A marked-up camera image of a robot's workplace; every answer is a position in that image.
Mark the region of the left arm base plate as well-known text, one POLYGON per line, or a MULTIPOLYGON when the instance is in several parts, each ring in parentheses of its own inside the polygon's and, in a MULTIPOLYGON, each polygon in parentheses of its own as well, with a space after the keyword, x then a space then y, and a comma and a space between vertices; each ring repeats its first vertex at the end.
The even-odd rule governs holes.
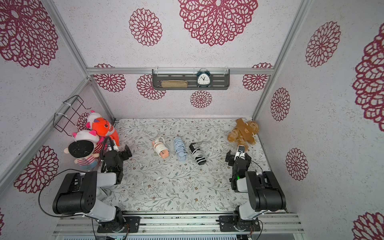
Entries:
POLYGON ((122 217, 110 222, 99 223, 97 233, 112 234, 112 233, 137 233, 140 226, 140 217, 122 217))

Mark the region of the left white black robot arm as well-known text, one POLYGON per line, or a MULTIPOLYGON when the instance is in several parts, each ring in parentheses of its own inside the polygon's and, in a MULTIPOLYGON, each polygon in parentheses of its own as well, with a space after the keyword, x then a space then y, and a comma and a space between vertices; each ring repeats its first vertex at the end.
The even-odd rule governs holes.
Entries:
POLYGON ((123 161, 132 157, 128 146, 122 152, 109 151, 104 154, 108 163, 115 160, 117 168, 113 172, 67 174, 53 201, 55 214, 66 217, 85 216, 96 220, 99 233, 129 232, 129 223, 123 217, 122 210, 102 202, 107 194, 103 187, 119 185, 123 179, 123 161))

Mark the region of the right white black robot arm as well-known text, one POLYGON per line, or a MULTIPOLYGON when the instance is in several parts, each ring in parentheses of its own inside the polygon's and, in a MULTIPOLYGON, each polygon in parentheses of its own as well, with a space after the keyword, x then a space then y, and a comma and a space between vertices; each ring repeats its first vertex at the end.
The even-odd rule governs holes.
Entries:
POLYGON ((247 193, 248 201, 237 206, 233 216, 220 216, 222 232, 259 231, 258 216, 286 208, 286 198, 275 175, 271 171, 250 171, 252 158, 240 146, 233 155, 226 154, 225 162, 232 170, 231 188, 237 193, 247 193))

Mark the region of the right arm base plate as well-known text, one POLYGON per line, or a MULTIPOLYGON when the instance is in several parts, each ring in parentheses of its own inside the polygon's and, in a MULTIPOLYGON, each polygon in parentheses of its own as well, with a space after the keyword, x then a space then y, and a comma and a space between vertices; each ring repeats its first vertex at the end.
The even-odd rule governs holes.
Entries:
POLYGON ((242 220, 234 215, 219 216, 217 220, 221 232, 259 232, 261 225, 259 220, 242 220))

